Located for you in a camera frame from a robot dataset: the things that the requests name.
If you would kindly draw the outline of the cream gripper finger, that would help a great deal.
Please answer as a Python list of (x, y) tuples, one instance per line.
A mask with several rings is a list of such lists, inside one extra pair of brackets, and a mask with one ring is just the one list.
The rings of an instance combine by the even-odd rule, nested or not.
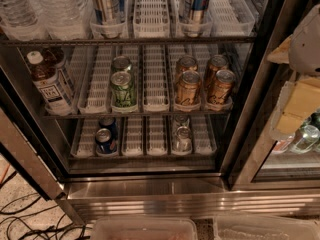
[(288, 64), (290, 44), (291, 36), (288, 36), (276, 49), (274, 49), (267, 56), (267, 60), (276, 64)]
[(288, 138), (303, 121), (320, 107), (320, 79), (303, 77), (282, 87), (271, 116), (270, 136), (274, 140)]

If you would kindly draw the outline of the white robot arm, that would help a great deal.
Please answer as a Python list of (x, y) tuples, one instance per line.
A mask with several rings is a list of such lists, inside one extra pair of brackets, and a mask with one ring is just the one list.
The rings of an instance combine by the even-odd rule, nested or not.
[(320, 107), (320, 5), (315, 5), (294, 32), (267, 60), (287, 64), (300, 75), (281, 88), (270, 124), (270, 136), (282, 140), (295, 133), (302, 122)]

